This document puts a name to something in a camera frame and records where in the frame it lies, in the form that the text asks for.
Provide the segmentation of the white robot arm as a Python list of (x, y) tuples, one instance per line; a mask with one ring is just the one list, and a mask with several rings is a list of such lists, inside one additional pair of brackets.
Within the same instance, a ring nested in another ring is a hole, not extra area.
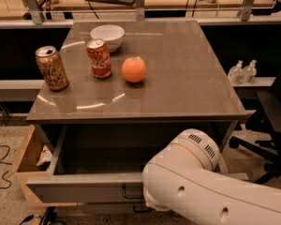
[(143, 169), (146, 204), (197, 225), (281, 225), (281, 189), (215, 172), (220, 157), (206, 133), (181, 132)]

